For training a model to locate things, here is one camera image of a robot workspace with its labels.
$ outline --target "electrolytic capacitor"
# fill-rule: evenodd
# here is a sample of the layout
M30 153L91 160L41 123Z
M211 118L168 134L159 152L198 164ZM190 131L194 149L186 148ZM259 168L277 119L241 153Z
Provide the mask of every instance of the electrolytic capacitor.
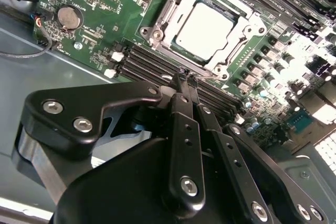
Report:
M297 60L292 56L292 55L287 55L285 58L284 58L285 62L288 63L288 65L290 66L294 66L297 62Z
M330 81L331 80L331 75L329 75L327 72L324 72L322 75L321 75L321 78L325 81Z
M278 84L278 82L277 82L277 80L273 77L273 76L268 76L268 77L266 77L266 81L271 85L271 87L275 87L277 84Z
M291 84L290 88L296 95L301 95L303 93L303 90L295 83Z
M277 66L277 67L275 68L275 70L276 70L280 75L286 74L286 68L285 68L284 66L279 65L279 66Z
M252 127L252 125L250 123L245 124L245 129L247 133L253 133L254 132L254 128Z
M271 120L270 118L266 118L266 119L264 120L264 123L265 123L266 125L270 125L270 124L272 123L272 120Z
M295 112L298 112L301 109L300 106L297 104L297 102L294 101L293 99L289 99L288 103Z
M247 109L252 107L252 103L251 103L251 100L249 98L245 98L243 103L244 103L244 107L247 108Z
M331 73L331 75L336 76L336 66L331 66L328 69L328 72Z
M259 128L259 126L260 126L260 124L259 124L257 118L251 118L251 119L250 119L250 124L252 125L252 127L253 127L254 129L257 129L257 128Z
M327 36L327 41L336 46L336 34L330 34Z
M259 87L257 91L261 97L266 97L268 95L268 92L264 87Z

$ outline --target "motherboard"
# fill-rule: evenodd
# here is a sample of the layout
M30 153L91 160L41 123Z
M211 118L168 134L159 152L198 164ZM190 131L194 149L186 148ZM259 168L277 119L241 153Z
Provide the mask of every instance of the motherboard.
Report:
M187 69L219 121L260 145L336 122L336 0L40 0L36 13L53 50L107 78L161 86Z

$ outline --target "gray metal panel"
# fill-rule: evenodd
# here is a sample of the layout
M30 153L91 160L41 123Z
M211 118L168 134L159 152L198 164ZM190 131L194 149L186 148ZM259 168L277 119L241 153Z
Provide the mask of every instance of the gray metal panel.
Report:
M32 40L31 29L0 16L0 50L27 53L39 50L22 38ZM60 55L45 54L34 59L0 58L0 197L53 211L54 203L46 190L21 175L11 163L23 103L28 94L41 89L107 83L84 66L74 67Z
M300 157L278 165L323 209L331 224L336 223L336 196L309 158Z

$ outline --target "black mechanical arm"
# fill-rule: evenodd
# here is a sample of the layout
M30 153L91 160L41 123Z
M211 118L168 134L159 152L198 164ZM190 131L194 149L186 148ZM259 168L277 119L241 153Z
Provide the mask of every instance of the black mechanical arm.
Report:
M143 130L150 139L92 169L104 136ZM168 87L129 82L32 93L12 158L50 193L54 224L328 223L244 130L220 127L187 72Z

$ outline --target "black plastic bracket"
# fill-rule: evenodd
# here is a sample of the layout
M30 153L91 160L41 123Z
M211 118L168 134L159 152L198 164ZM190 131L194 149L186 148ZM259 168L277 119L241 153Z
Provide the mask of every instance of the black plastic bracket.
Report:
M107 109L155 106L161 99L158 88L144 81L42 90L27 97L21 123L32 138L67 158L81 159L92 153L101 136L103 114ZM60 103L62 112L45 111L43 104L47 101ZM76 130L73 124L78 118L89 120L92 129L89 132Z
M259 188L265 189L275 215L281 223L327 224L323 210L249 137L234 124L224 128L241 151ZM321 215L319 220L309 213L314 208Z
M227 173L239 204L241 223L273 224L271 213L233 138L222 133L215 114L207 107L200 104L197 111L202 146L212 151L219 166Z
M205 204L200 130L193 119L193 102L186 76L176 74L173 81L178 93L171 98L170 169L163 196L170 211L179 218L190 218Z

